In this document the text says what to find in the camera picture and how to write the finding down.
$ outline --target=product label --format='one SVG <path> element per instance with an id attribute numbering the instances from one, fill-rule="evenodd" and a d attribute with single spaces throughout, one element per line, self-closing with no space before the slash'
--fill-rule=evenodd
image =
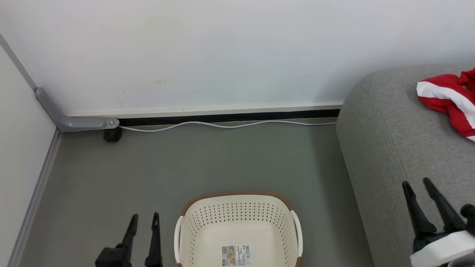
<path id="1" fill-rule="evenodd" d="M 223 266 L 251 266 L 251 245 L 233 245 L 221 247 Z"/>

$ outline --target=white wall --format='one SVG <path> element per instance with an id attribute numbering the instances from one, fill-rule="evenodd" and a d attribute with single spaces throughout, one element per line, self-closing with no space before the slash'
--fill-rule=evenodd
<path id="1" fill-rule="evenodd" d="M 56 126 L 0 47 L 0 267 L 6 267 Z"/>
<path id="2" fill-rule="evenodd" d="M 475 58 L 473 0 L 15 0 L 0 30 L 69 114 L 343 101 Z"/>

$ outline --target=gray floor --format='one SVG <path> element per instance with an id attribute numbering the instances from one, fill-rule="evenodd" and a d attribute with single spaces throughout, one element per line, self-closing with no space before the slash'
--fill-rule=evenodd
<path id="1" fill-rule="evenodd" d="M 335 125 L 186 125 L 124 131 L 118 143 L 102 134 L 62 134 L 22 267 L 94 266 L 103 247 L 122 240 L 134 213 L 132 264 L 143 266 L 154 211 L 164 266 L 176 266 L 173 231 L 181 209 L 199 195 L 233 190 L 275 191 L 292 203 L 304 231 L 304 267 L 373 266 Z"/>

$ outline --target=black baseboard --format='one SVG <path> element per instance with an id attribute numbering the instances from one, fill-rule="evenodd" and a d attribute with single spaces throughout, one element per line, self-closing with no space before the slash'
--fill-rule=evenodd
<path id="1" fill-rule="evenodd" d="M 179 124 L 184 122 L 200 121 L 205 123 L 222 123 L 233 121 L 283 120 L 297 118 L 330 118 L 338 117 L 339 109 L 308 110 L 292 112 L 266 112 L 247 114 L 220 114 L 162 118 L 133 118 L 119 119 L 121 126 Z"/>

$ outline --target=gray sofa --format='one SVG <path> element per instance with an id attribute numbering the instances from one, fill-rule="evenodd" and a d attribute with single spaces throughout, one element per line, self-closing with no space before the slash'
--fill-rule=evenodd
<path id="1" fill-rule="evenodd" d="M 442 220 L 422 183 L 429 177 L 459 211 L 475 204 L 475 143 L 448 115 L 419 102 L 422 79 L 475 63 L 401 67 L 365 77 L 345 100 L 337 134 L 376 267 L 409 267 L 414 232 L 402 191 L 409 181 L 427 218 Z"/>

